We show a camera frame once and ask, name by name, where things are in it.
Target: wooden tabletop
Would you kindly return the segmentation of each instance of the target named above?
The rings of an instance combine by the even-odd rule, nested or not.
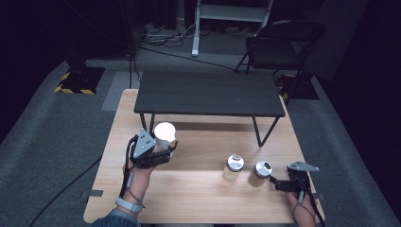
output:
[[[102,197],[90,197],[84,213],[87,222],[106,216],[115,208],[121,188],[126,146],[142,128],[140,116],[133,112],[138,91],[123,92],[110,136],[104,150],[93,190]],[[285,194],[270,182],[259,187],[248,183],[256,162],[268,161],[271,175],[288,180],[286,166],[303,161],[287,109],[264,147],[255,143],[250,117],[157,115],[155,125],[172,123],[177,132],[177,150],[170,162],[153,171],[144,199],[147,207],[139,215],[142,223],[292,223]],[[261,132],[273,118],[258,118]],[[238,154],[245,160],[234,182],[222,178],[227,158]]]

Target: black table leg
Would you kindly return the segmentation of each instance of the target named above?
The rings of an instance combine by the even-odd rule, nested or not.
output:
[[[152,133],[153,132],[153,125],[154,125],[154,113],[151,114],[151,119],[150,119],[150,127],[149,131],[147,129],[147,122],[145,121],[145,115],[143,113],[139,114],[141,116],[141,122],[142,122],[142,128],[144,128],[145,131]]]
[[[150,127],[149,127],[149,133],[153,132],[153,124],[154,124],[154,113],[151,114],[151,119],[150,119]]]
[[[144,128],[145,131],[148,131],[147,122],[145,121],[145,115],[143,113],[140,113],[139,115],[141,116],[142,128]]]
[[[273,124],[271,124],[270,129],[268,131],[268,133],[266,134],[265,138],[263,139],[263,141],[260,141],[260,135],[259,135],[259,129],[257,128],[257,124],[256,124],[256,117],[252,117],[253,120],[253,126],[254,126],[254,131],[256,132],[256,139],[257,139],[257,144],[259,145],[259,147],[263,147],[263,145],[265,145],[266,140],[268,140],[269,135],[271,134],[271,132],[273,131],[275,125],[277,124],[277,121],[280,117],[276,117],[273,121]]]

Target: black tabletop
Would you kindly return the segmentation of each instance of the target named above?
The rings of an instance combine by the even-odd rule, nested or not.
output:
[[[144,72],[134,112],[286,115],[271,76]]]

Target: white wristband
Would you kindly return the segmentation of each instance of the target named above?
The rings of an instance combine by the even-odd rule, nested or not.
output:
[[[141,213],[143,207],[140,205],[137,205],[135,203],[130,203],[129,201],[125,201],[121,197],[118,197],[117,200],[115,201],[116,205],[119,205],[121,207],[126,208],[127,210],[130,210],[134,213]]]

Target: silver can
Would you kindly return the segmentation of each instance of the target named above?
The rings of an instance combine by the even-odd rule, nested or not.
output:
[[[248,178],[248,183],[254,187],[261,186],[271,175],[271,165],[266,161],[257,162]]]
[[[238,178],[239,173],[244,166],[244,160],[237,154],[231,155],[223,169],[223,178],[227,182],[233,182]]]

